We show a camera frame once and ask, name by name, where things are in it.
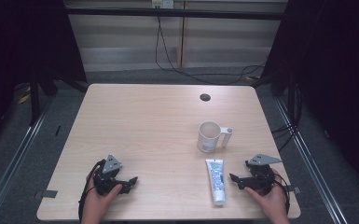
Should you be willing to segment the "person's left hand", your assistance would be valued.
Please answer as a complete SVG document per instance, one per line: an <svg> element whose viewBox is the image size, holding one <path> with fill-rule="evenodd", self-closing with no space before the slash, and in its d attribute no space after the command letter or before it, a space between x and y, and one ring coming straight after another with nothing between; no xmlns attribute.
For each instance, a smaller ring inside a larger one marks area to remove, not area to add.
<svg viewBox="0 0 359 224"><path fill-rule="evenodd" d="M116 185L107 195L100 195L93 183L93 177L96 173L97 169L93 171L86 188L87 195L84 201L81 224L100 224L111 202L118 196L122 189L121 185Z"/></svg>

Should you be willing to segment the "white wall power outlet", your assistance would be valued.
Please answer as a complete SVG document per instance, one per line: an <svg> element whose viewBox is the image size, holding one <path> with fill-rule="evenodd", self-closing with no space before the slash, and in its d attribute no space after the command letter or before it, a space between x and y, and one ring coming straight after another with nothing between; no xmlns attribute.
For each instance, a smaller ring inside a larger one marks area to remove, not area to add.
<svg viewBox="0 0 359 224"><path fill-rule="evenodd" d="M152 8L174 9L173 0L151 0Z"/></svg>

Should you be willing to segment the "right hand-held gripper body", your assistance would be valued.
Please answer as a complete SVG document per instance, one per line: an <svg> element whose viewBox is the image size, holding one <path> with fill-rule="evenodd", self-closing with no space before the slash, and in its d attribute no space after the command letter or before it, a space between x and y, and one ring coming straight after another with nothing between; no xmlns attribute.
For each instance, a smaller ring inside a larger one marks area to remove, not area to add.
<svg viewBox="0 0 359 224"><path fill-rule="evenodd" d="M252 176L246 178L245 186L268 194L275 180L270 166L279 162L282 162L282 160L265 154L256 154L252 159L246 161L245 165Z"/></svg>

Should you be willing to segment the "black horizontal frame bar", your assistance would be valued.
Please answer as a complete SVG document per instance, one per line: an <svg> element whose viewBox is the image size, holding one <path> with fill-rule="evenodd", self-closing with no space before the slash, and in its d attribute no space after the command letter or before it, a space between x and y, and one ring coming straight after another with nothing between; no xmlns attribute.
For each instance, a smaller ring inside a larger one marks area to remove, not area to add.
<svg viewBox="0 0 359 224"><path fill-rule="evenodd" d="M287 18L287 15L283 13L191 9L66 7L64 11L67 14L104 16L181 17L267 21L280 21Z"/></svg>

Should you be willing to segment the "dark curtain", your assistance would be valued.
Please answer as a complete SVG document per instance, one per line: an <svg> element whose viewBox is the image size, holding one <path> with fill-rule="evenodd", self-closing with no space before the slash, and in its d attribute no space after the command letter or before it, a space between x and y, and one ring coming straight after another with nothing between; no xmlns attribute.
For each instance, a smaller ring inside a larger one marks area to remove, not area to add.
<svg viewBox="0 0 359 224"><path fill-rule="evenodd" d="M359 174L359 0L287 0L263 75L296 83Z"/></svg>

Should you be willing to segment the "metal floor rail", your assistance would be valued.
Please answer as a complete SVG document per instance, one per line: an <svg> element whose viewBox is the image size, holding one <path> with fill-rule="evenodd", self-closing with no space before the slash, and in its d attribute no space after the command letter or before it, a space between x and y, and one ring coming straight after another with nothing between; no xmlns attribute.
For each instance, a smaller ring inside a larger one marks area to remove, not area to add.
<svg viewBox="0 0 359 224"><path fill-rule="evenodd" d="M29 103L12 104L0 119L0 206L50 106L50 100L42 104L34 124L31 123L32 108Z"/></svg>
<svg viewBox="0 0 359 224"><path fill-rule="evenodd" d="M307 144L305 143L300 131L290 121L288 109L283 100L276 100L276 105L281 113L285 127L289 130L297 150L310 173L311 179L319 192L327 212L331 216L334 224L349 224L347 218L338 204L336 197L328 187L316 161L314 160Z"/></svg>

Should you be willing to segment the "person's right hand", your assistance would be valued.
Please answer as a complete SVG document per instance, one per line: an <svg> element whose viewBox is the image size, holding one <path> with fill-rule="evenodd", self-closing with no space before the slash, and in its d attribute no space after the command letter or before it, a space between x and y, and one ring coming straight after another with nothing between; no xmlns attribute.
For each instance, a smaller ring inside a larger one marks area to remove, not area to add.
<svg viewBox="0 0 359 224"><path fill-rule="evenodd" d="M271 224L290 224L286 212L286 197L281 187L282 179L276 170L273 170L273 173L275 182L268 194L262 195L250 188L244 190L259 204Z"/></svg>

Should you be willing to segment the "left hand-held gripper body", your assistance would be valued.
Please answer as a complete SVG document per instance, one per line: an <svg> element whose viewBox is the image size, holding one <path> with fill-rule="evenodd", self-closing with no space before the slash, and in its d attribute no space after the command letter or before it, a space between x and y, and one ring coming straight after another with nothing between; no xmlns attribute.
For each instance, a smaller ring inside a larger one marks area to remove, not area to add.
<svg viewBox="0 0 359 224"><path fill-rule="evenodd" d="M121 167L121 162L111 154L101 160L97 174L93 177L94 186L100 195L108 194L117 185L130 185L128 181L116 180Z"/></svg>

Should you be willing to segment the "yellow floor tape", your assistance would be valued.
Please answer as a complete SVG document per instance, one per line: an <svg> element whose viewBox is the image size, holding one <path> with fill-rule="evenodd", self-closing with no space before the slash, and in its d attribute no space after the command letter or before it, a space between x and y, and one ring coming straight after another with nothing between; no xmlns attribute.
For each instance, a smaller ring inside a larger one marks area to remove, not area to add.
<svg viewBox="0 0 359 224"><path fill-rule="evenodd" d="M30 95L31 95L31 87L28 87L28 89L24 92L22 97L19 99L18 105L25 103L28 100L28 98L30 97Z"/></svg>

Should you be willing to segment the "black metal stand leg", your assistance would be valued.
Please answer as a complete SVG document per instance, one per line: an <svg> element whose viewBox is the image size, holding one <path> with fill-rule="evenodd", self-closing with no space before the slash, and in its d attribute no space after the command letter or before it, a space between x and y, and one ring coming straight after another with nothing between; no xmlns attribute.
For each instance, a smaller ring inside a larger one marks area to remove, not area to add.
<svg viewBox="0 0 359 224"><path fill-rule="evenodd" d="M30 96L32 107L30 125L33 126L40 116L39 89L35 70L33 70L30 75Z"/></svg>

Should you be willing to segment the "white blue toothpaste tube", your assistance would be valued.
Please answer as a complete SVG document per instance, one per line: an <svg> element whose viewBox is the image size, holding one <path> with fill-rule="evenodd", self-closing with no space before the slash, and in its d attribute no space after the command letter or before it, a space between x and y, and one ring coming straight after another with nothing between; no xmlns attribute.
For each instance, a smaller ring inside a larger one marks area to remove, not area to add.
<svg viewBox="0 0 359 224"><path fill-rule="evenodd" d="M215 205L223 206L226 203L226 191L224 183L224 162L222 160L207 159L211 191Z"/></svg>

